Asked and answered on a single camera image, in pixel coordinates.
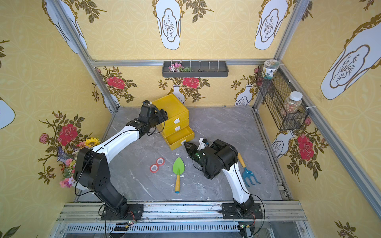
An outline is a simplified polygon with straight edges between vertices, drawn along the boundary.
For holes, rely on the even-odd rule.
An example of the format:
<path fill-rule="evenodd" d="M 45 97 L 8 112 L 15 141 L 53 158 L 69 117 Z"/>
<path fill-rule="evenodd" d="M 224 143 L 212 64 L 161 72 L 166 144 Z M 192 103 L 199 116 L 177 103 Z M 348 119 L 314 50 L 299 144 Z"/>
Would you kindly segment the yellow bottom drawer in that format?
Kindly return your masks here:
<path fill-rule="evenodd" d="M 184 142 L 190 142 L 194 139 L 194 132 L 190 127 L 185 127 L 174 134 L 165 138 L 165 141 L 169 148 L 173 151 L 184 144 Z"/>

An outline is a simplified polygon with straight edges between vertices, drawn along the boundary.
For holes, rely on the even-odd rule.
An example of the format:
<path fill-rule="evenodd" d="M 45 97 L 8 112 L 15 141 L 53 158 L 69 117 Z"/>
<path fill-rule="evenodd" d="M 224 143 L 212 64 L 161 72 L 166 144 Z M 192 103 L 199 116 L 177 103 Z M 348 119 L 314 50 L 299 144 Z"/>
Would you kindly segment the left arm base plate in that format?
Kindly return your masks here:
<path fill-rule="evenodd" d="M 126 205 L 127 211 L 123 213 L 122 215 L 119 215 L 112 210 L 109 209 L 108 206 L 105 207 L 103 210 L 103 213 L 101 215 L 102 221 L 117 221 L 117 220 L 141 220 L 144 205 L 141 203 L 132 203 Z"/>

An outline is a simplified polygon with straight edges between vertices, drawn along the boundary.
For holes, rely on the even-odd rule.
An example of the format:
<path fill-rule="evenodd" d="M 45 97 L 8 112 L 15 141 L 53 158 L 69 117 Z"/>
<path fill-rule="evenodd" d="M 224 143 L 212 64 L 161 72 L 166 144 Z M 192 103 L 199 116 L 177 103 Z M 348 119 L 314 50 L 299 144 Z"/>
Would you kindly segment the red tape roll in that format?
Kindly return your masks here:
<path fill-rule="evenodd" d="M 157 164 L 154 164 L 154 165 L 152 165 L 152 166 L 150 167 L 150 171 L 151 171 L 152 173 L 156 173 L 156 172 L 158 171 L 158 169 L 159 169 L 159 167 L 158 167 Z"/>
<path fill-rule="evenodd" d="M 156 164 L 157 164 L 157 166 L 162 166 L 165 164 L 165 160 L 163 158 L 158 158 L 156 160 Z"/>

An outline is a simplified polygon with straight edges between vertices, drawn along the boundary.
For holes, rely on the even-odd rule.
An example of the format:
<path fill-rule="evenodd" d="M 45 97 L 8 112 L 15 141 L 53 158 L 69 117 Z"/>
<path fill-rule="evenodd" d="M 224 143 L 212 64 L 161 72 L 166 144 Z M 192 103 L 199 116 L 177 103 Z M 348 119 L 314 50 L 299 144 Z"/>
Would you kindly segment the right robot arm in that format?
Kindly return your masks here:
<path fill-rule="evenodd" d="M 239 174 L 239 152 L 233 145 L 219 139 L 211 145 L 206 145 L 205 141 L 202 139 L 199 146 L 184 142 L 188 156 L 200 165 L 207 179 L 213 179 L 222 172 L 231 187 L 236 209 L 241 216 L 250 215 L 255 201 Z"/>

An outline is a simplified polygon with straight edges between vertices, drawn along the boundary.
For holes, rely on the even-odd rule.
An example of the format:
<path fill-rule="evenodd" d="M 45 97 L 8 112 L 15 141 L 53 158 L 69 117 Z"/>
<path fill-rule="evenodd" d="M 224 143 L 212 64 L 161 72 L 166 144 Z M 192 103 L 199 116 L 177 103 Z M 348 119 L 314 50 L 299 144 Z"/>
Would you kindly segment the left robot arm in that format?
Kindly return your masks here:
<path fill-rule="evenodd" d="M 127 199 L 112 185 L 109 163 L 123 149 L 151 134 L 150 129 L 168 120 L 168 113 L 153 104 L 143 105 L 139 117 L 128 122 L 118 133 L 92 148 L 83 148 L 77 154 L 74 180 L 88 188 L 118 217 L 130 213 Z"/>

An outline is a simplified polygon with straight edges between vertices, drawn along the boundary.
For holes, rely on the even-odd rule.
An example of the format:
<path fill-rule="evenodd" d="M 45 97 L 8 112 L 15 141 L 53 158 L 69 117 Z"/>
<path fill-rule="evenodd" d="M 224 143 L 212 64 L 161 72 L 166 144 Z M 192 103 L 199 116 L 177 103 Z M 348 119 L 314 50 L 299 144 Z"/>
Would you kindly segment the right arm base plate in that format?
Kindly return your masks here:
<path fill-rule="evenodd" d="M 218 211 L 222 214 L 223 219 L 263 219 L 264 214 L 259 203 L 254 203 L 251 205 L 239 206 L 235 203 L 223 203 L 221 205 L 221 210 Z"/>

